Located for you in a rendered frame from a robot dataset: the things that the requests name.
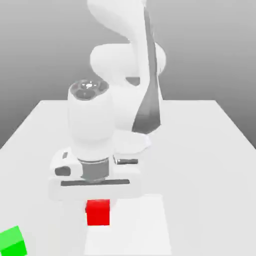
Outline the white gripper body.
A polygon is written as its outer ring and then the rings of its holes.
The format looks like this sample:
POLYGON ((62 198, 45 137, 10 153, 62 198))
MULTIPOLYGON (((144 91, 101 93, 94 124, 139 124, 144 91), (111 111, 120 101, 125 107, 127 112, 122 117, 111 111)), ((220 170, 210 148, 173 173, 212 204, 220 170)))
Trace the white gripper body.
POLYGON ((48 190, 51 199, 62 201, 130 199, 142 194, 142 175, 114 173, 93 183, 81 178, 51 177, 48 190))

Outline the small red cube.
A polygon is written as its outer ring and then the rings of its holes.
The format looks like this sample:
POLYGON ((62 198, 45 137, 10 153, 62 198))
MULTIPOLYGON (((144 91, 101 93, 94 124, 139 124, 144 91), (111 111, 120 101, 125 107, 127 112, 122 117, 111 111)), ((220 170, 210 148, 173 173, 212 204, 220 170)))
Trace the small red cube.
POLYGON ((88 226, 109 226, 110 225, 110 200, 95 199, 88 200, 85 206, 85 213, 88 226))

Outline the small green cube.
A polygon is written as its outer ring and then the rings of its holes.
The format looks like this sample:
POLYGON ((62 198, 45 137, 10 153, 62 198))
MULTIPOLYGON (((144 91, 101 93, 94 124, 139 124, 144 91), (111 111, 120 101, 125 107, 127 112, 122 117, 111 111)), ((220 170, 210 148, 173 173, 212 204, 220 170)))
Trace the small green cube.
POLYGON ((27 249, 18 226, 0 233, 0 256, 26 256, 27 249))

